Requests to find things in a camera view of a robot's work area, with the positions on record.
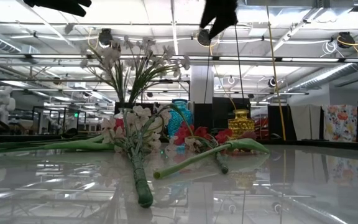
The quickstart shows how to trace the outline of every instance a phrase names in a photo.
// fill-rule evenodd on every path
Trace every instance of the yellow vase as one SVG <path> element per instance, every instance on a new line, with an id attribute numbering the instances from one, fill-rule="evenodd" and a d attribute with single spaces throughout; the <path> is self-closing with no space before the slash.
<path id="1" fill-rule="evenodd" d="M 233 138 L 236 138 L 246 131 L 254 131 L 254 120 L 248 119 L 249 110 L 235 110 L 233 111 L 236 118 L 229 119 L 229 129 L 233 131 Z"/>

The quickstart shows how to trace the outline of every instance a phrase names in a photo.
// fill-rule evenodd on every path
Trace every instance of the white pillar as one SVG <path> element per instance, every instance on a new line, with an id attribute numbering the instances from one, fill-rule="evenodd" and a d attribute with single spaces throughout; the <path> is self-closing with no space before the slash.
<path id="1" fill-rule="evenodd" d="M 193 66 L 190 79 L 190 101 L 194 103 L 212 103 L 214 95 L 214 74 L 212 65 Z"/>

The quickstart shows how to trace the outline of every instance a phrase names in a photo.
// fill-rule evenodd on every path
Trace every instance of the curtain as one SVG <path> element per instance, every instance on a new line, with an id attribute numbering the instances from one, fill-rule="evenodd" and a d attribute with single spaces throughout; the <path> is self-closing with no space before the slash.
<path id="1" fill-rule="evenodd" d="M 319 139 L 320 106 L 290 106 L 296 140 Z"/>
<path id="2" fill-rule="evenodd" d="M 357 134 L 357 107 L 351 105 L 323 106 L 324 139 L 337 142 L 355 142 Z"/>

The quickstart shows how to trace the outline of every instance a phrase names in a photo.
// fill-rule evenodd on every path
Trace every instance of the turquoise glass vase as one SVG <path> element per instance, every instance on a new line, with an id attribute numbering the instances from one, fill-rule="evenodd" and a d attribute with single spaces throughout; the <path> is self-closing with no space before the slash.
<path id="1" fill-rule="evenodd" d="M 191 111 L 186 109 L 187 100 L 184 99 L 174 99 L 172 103 L 175 104 L 179 110 L 185 115 L 187 123 L 191 124 Z M 169 136 L 174 136 L 183 122 L 183 118 L 176 111 L 171 110 L 171 119 L 168 123 L 168 134 Z"/>

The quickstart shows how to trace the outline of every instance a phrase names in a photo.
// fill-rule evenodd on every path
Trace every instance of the statue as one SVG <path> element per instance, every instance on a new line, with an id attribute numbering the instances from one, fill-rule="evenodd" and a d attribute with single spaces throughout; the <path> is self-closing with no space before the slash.
<path id="1" fill-rule="evenodd" d="M 8 124 L 9 111 L 16 107 L 15 99 L 11 98 L 12 87 L 0 86 L 0 121 Z"/>

